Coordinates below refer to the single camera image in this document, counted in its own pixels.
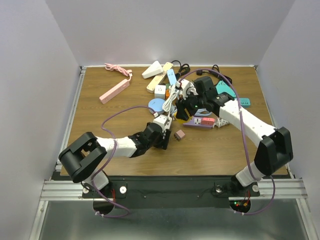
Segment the small pink plug adapter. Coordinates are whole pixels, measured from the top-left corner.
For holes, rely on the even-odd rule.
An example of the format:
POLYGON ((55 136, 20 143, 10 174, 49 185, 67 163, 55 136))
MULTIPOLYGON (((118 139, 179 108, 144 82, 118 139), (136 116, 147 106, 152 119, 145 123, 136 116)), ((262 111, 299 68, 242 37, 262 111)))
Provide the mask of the small pink plug adapter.
POLYGON ((181 141, 186 136, 186 134, 180 129, 176 131, 173 136, 177 141, 181 141))

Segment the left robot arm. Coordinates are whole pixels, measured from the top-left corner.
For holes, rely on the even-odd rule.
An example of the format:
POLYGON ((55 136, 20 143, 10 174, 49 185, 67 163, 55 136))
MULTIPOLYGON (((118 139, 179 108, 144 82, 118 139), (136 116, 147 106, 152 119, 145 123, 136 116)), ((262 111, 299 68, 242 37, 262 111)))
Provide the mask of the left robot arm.
POLYGON ((144 131, 123 138, 103 138, 86 132, 64 149, 58 156, 74 183, 84 182, 94 187, 95 193, 106 197, 111 193, 107 174, 98 165, 110 157, 135 158, 152 147, 167 149, 171 123, 154 120, 144 131))

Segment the yellow cube socket adapter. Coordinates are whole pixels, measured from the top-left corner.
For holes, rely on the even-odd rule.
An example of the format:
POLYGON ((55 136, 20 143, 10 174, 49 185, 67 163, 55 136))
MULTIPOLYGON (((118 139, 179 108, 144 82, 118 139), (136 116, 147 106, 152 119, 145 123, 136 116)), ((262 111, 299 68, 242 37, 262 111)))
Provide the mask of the yellow cube socket adapter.
POLYGON ((182 124, 184 122, 183 119, 181 119, 181 116, 178 114, 177 111, 174 113, 174 118, 180 124, 182 124))

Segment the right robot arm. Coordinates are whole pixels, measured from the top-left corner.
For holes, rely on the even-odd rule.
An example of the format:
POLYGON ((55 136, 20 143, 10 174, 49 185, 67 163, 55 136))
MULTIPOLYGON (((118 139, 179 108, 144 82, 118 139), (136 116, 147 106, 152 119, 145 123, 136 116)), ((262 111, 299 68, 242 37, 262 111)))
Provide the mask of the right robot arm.
POLYGON ((271 176, 293 159, 290 131, 269 125, 244 109, 237 98, 227 92, 218 93, 212 79, 200 77, 193 82, 186 79, 176 82, 172 92, 182 96, 175 102, 178 120, 188 121, 199 109, 206 109, 239 129, 243 138, 249 138, 257 147, 253 162, 234 175, 231 192, 242 195, 248 186, 271 176))

